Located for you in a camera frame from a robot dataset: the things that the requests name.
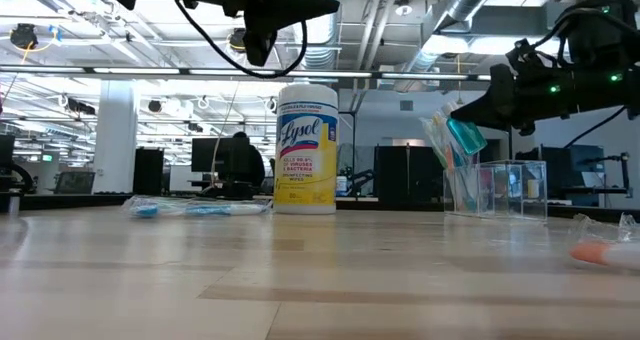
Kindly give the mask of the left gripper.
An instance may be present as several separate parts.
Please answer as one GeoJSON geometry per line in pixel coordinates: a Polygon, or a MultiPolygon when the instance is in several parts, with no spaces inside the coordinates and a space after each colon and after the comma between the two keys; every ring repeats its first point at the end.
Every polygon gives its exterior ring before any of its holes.
{"type": "Polygon", "coordinates": [[[242,13],[247,58],[250,64],[263,66],[274,42],[273,31],[264,28],[263,17],[266,14],[268,27],[279,30],[335,13],[339,5],[337,0],[224,0],[222,7],[228,17],[238,18],[242,13]]]}

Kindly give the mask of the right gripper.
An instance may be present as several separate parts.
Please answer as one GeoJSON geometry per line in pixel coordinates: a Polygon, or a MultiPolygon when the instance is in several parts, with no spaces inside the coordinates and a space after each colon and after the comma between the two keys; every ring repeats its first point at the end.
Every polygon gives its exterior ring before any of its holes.
{"type": "Polygon", "coordinates": [[[519,85],[509,67],[492,67],[490,93],[454,110],[452,119],[477,126],[499,129],[515,128],[520,135],[532,135],[536,122],[550,118],[568,118],[574,107],[566,100],[560,84],[519,85]]]}

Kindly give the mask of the teal toothbrush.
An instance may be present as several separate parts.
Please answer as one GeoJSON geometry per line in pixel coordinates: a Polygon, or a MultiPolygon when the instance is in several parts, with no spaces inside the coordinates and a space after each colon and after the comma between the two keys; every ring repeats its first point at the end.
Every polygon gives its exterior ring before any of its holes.
{"type": "Polygon", "coordinates": [[[456,109],[456,102],[446,103],[441,108],[451,136],[454,165],[466,167],[479,162],[479,154],[487,146],[487,140],[475,124],[452,119],[450,114],[456,109]]]}

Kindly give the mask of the green toothbrush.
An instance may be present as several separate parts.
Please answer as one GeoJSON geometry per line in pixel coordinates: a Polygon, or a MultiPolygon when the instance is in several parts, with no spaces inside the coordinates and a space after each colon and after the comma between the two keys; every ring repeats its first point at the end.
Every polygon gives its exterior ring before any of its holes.
{"type": "Polygon", "coordinates": [[[432,118],[421,118],[420,119],[424,131],[426,133],[426,136],[428,137],[429,141],[431,142],[432,148],[437,156],[437,158],[439,159],[442,167],[443,167],[443,202],[445,203],[445,209],[449,212],[455,212],[454,210],[454,203],[452,202],[451,199],[451,192],[450,192],[450,188],[448,185],[448,180],[447,180],[447,175],[446,175],[446,171],[445,171],[445,159],[442,155],[442,153],[440,152],[439,148],[437,147],[437,140],[435,139],[435,133],[434,133],[434,127],[433,127],[433,121],[432,118]]]}

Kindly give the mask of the orange toothbrush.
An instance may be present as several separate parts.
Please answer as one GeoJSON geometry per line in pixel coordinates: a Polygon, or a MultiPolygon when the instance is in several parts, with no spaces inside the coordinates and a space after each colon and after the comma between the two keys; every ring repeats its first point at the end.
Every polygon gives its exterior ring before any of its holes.
{"type": "Polygon", "coordinates": [[[445,159],[445,171],[454,203],[454,210],[458,213],[469,213],[474,208],[473,198],[468,193],[464,174],[454,165],[451,136],[446,128],[445,118],[441,111],[437,110],[432,117],[437,147],[445,159]]]}
{"type": "Polygon", "coordinates": [[[640,271],[640,223],[622,213],[617,225],[577,214],[569,231],[568,255],[576,261],[640,271]]]}

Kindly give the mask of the blue toothbrush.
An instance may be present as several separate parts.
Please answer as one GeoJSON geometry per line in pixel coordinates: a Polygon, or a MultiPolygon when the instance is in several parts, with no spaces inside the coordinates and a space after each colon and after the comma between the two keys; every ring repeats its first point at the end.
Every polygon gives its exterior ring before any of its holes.
{"type": "Polygon", "coordinates": [[[225,200],[212,198],[178,198],[133,196],[121,210],[134,218],[162,216],[218,217],[249,216],[269,212],[271,200],[225,200]]]}

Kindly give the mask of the clear acrylic organizer box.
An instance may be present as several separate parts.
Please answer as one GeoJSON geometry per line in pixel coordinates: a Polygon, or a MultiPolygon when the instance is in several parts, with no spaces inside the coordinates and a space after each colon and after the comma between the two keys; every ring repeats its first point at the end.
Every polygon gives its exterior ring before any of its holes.
{"type": "Polygon", "coordinates": [[[504,160],[443,172],[444,211],[485,219],[544,221],[548,216],[544,161],[504,160]]]}

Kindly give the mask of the wide black cabinet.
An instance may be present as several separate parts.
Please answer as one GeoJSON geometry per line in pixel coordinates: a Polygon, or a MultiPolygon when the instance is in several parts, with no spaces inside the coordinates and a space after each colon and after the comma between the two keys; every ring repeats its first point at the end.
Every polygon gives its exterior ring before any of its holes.
{"type": "Polygon", "coordinates": [[[374,192],[385,204],[438,202],[443,166],[431,147],[377,146],[374,192]]]}

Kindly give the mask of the person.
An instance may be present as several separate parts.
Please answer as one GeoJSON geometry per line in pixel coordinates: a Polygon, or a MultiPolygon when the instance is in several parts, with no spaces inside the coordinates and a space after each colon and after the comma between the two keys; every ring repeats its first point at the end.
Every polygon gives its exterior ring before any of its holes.
{"type": "Polygon", "coordinates": [[[250,192],[261,187],[265,178],[265,168],[260,152],[250,144],[245,132],[236,132],[233,145],[228,152],[228,171],[225,179],[228,182],[240,182],[250,192]]]}

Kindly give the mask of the black crossbar with light strips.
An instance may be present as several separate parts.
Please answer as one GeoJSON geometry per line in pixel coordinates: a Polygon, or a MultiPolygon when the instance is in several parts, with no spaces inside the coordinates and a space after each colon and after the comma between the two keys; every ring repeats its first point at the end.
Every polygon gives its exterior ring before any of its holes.
{"type": "MultiPolygon", "coordinates": [[[[240,78],[247,74],[237,69],[217,68],[145,68],[145,67],[72,67],[72,66],[34,66],[1,64],[0,72],[21,74],[47,74],[55,76],[80,77],[124,77],[132,79],[213,79],[240,78]]],[[[303,79],[375,79],[375,80],[435,80],[489,82],[491,77],[483,74],[456,73],[406,73],[406,72],[370,72],[370,71],[324,71],[293,70],[284,78],[303,79]]]]}

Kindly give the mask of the black computer monitor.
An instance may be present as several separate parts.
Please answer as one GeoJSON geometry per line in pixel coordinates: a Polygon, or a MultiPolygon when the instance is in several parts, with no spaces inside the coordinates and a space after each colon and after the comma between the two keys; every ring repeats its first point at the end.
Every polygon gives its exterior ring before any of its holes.
{"type": "Polygon", "coordinates": [[[192,172],[229,172],[233,138],[194,138],[192,140],[192,172]]]}

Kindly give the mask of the tall black cabinet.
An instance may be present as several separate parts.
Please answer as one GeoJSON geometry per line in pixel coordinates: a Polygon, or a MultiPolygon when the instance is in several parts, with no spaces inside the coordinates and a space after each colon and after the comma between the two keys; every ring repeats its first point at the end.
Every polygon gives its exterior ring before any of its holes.
{"type": "Polygon", "coordinates": [[[138,148],[135,153],[133,193],[136,195],[160,195],[163,167],[163,150],[138,148]]]}

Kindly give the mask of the white building column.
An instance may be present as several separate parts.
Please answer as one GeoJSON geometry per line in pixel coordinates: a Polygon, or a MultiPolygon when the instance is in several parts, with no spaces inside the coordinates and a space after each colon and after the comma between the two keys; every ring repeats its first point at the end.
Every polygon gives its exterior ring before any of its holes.
{"type": "Polygon", "coordinates": [[[93,162],[94,193],[132,191],[138,110],[139,96],[133,81],[101,81],[93,162]]]}

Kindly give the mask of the black ceiling device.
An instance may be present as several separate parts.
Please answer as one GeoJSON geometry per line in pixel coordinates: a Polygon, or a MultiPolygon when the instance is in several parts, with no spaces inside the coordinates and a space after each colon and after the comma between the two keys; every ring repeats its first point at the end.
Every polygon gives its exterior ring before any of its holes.
{"type": "Polygon", "coordinates": [[[22,50],[33,50],[38,45],[38,38],[35,33],[35,25],[28,23],[18,23],[10,32],[9,40],[12,45],[22,50]]]}

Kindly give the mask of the silver ceiling duct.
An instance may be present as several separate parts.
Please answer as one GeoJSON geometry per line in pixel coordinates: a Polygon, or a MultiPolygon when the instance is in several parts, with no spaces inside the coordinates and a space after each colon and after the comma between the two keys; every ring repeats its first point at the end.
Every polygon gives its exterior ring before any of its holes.
{"type": "Polygon", "coordinates": [[[421,24],[421,45],[415,55],[402,67],[402,72],[428,72],[437,59],[451,50],[440,50],[448,38],[438,35],[443,28],[462,23],[471,25],[474,15],[487,0],[442,0],[431,5],[421,24]]]}

